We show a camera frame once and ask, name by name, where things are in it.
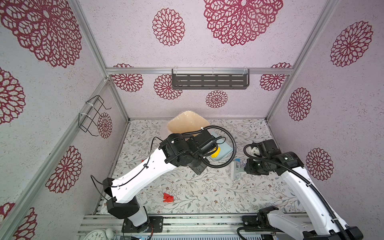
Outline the grey-green plastic dustpan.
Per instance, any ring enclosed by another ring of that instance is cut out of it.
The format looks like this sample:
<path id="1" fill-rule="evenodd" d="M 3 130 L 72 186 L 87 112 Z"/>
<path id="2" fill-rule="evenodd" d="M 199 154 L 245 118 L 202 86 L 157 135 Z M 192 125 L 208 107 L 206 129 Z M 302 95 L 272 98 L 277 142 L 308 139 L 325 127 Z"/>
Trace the grey-green plastic dustpan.
<path id="1" fill-rule="evenodd" d="M 211 135 L 215 139 L 218 138 L 217 144 L 218 144 L 218 147 L 220 147 L 221 151 L 220 151 L 220 154 L 217 158 L 212 159 L 210 156 L 208 156 L 207 158 L 209 160 L 219 162 L 219 161 L 225 159 L 226 157 L 230 156 L 233 152 L 233 146 L 232 146 L 231 140 L 225 136 L 219 136 L 218 134 L 216 134 L 214 132 L 212 132 Z"/>

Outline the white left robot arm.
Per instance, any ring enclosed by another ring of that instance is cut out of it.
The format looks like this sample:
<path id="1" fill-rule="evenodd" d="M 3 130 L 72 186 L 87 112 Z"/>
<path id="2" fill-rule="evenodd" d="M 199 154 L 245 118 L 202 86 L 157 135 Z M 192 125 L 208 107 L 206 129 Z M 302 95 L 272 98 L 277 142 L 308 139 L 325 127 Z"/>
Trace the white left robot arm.
<path id="1" fill-rule="evenodd" d="M 188 167 L 201 174 L 208 166 L 205 156 L 217 148 L 217 141 L 208 130 L 190 137 L 170 134 L 150 155 L 129 173 L 118 179 L 103 180 L 108 213 L 127 221 L 136 232 L 144 232 L 151 224 L 145 207 L 136 195 L 165 173 L 178 167 Z"/>

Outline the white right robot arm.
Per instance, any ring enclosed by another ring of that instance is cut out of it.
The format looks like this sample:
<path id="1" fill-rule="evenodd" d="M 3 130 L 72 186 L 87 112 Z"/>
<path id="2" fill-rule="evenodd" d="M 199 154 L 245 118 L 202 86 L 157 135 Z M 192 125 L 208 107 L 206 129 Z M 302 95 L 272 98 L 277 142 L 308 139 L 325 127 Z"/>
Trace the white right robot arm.
<path id="1" fill-rule="evenodd" d="M 260 209 L 257 222 L 244 231 L 285 233 L 295 240 L 362 240 L 363 233 L 352 227 L 331 207 L 313 183 L 301 159 L 293 152 L 283 153 L 274 140 L 245 145 L 245 172 L 254 176 L 276 173 L 294 192 L 310 223 L 284 213 L 276 206 Z"/>

